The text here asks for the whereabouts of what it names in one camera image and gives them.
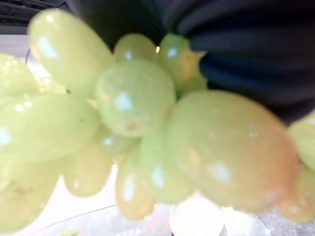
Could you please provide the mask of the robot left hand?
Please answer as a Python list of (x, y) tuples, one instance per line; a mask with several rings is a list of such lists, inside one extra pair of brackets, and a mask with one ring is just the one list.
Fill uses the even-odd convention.
[(69, 0), (69, 9), (113, 48), (137, 32), (167, 33), (205, 53), (208, 87), (265, 105), (286, 124), (315, 108), (312, 0)]

